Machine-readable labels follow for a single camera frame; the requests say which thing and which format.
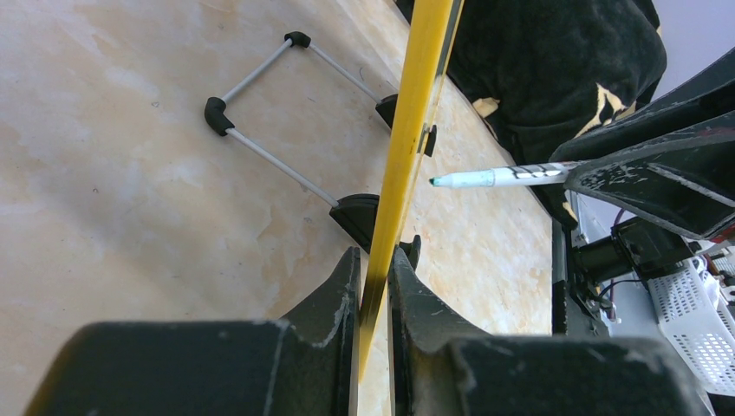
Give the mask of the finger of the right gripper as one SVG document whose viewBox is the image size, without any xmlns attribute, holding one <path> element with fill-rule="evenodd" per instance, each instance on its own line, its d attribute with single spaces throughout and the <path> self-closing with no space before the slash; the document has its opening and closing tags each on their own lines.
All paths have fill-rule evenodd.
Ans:
<svg viewBox="0 0 735 416">
<path fill-rule="evenodd" d="M 551 162 L 591 160 L 670 133 L 734 134 L 734 51 L 632 115 L 560 145 Z"/>
<path fill-rule="evenodd" d="M 734 114 L 594 159 L 574 169 L 564 186 L 682 237 L 728 239 L 734 232 Z"/>
</svg>

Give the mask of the white marker pen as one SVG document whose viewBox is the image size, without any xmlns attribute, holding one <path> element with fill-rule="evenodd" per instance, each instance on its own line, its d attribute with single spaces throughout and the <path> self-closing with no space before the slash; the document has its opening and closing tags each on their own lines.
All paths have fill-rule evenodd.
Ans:
<svg viewBox="0 0 735 416">
<path fill-rule="evenodd" d="M 563 183 L 582 162 L 502 166 L 484 171 L 455 172 L 429 179 L 434 187 L 452 189 L 476 187 L 538 186 Z"/>
</svg>

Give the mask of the whiteboard with yellow frame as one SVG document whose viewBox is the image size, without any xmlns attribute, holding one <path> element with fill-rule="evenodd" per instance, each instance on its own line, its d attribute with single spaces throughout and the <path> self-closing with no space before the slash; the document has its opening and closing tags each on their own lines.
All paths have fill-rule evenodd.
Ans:
<svg viewBox="0 0 735 416">
<path fill-rule="evenodd" d="M 461 1 L 418 1 L 413 7 L 359 311 L 360 377 L 368 367 L 389 266 L 433 127 L 463 5 Z"/>
</svg>

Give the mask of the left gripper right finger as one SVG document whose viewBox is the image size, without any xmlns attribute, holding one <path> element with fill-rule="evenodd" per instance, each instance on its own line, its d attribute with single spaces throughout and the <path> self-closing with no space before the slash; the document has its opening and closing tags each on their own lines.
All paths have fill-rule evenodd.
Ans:
<svg viewBox="0 0 735 416">
<path fill-rule="evenodd" d="M 706 415 L 678 354 L 645 338 L 491 335 L 396 249 L 387 278 L 395 415 Z"/>
</svg>

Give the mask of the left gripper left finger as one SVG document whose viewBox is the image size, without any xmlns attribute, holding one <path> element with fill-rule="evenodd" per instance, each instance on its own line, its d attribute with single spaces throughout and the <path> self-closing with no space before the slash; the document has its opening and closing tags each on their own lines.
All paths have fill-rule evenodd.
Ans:
<svg viewBox="0 0 735 416">
<path fill-rule="evenodd" d="M 62 346 L 29 415 L 354 415 L 361 252 L 275 320 L 96 322 Z"/>
</svg>

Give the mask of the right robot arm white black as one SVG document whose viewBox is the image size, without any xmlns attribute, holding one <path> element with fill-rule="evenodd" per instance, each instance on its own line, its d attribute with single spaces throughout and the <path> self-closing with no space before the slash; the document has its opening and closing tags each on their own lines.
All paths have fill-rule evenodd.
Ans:
<svg viewBox="0 0 735 416">
<path fill-rule="evenodd" d="M 634 271 L 673 272 L 692 241 L 734 237 L 734 54 L 728 52 L 632 115 L 559 146 L 574 161 L 568 191 L 632 214 L 609 237 L 576 249 L 598 283 Z"/>
</svg>

